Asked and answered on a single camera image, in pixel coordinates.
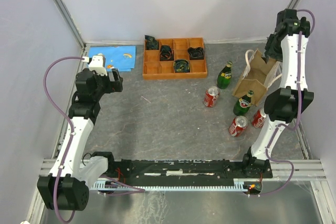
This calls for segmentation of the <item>red cola can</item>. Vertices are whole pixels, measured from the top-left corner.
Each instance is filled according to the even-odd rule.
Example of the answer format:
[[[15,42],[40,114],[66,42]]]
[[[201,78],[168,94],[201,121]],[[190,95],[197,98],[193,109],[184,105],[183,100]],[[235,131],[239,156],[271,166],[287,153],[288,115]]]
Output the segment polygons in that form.
[[[205,92],[204,105],[213,108],[219,98],[219,88],[216,86],[209,87]]]
[[[238,137],[245,129],[247,129],[247,127],[248,127],[247,118],[240,115],[233,119],[231,126],[229,127],[229,133],[231,136]]]
[[[257,128],[260,129],[263,127],[264,122],[266,119],[266,113],[264,111],[264,108],[258,109],[258,111],[254,114],[253,119],[251,121],[251,124]]]

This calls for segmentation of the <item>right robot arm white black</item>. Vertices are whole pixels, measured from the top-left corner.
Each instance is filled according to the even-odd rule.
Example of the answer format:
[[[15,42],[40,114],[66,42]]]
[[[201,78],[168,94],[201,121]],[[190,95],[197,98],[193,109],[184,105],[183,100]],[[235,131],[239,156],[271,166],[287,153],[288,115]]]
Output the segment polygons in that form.
[[[266,176],[271,172],[271,151],[289,124],[299,125],[302,112],[311,104],[314,93],[308,90],[305,56],[315,21],[299,18],[298,10],[284,9],[277,14],[275,31],[268,37],[264,56],[282,63],[279,88],[265,100],[265,123],[255,143],[243,157],[241,172],[246,177]]]

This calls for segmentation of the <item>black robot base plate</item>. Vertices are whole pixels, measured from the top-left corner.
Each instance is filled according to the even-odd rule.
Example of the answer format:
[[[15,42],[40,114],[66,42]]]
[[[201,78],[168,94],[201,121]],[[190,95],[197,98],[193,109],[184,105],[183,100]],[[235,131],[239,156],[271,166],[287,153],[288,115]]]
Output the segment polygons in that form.
[[[105,172],[131,186],[231,186],[234,179],[273,178],[269,161],[148,161],[123,159]]]

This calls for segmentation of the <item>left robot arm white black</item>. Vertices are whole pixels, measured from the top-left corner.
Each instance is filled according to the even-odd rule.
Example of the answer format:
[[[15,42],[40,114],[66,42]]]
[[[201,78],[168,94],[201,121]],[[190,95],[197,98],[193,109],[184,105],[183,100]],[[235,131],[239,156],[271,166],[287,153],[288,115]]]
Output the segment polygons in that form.
[[[117,69],[105,76],[85,68],[76,75],[76,92],[72,96],[68,117],[70,124],[59,155],[47,176],[39,177],[37,188],[48,209],[85,209],[89,190],[103,175],[112,176],[116,164],[111,152],[93,153],[81,168],[84,148],[100,111],[104,94],[121,92],[122,77]]]

